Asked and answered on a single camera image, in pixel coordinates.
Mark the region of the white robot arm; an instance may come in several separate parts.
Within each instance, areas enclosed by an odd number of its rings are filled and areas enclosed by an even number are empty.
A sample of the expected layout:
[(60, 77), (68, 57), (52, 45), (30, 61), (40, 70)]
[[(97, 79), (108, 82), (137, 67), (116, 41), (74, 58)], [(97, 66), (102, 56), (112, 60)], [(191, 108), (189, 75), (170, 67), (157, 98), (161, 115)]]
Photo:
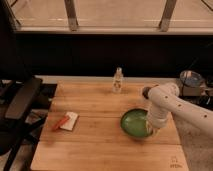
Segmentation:
[(213, 111), (182, 100), (179, 93), (175, 83), (142, 89), (143, 96), (151, 102), (147, 114), (149, 125), (157, 129), (164, 127), (167, 114), (171, 112), (213, 138)]

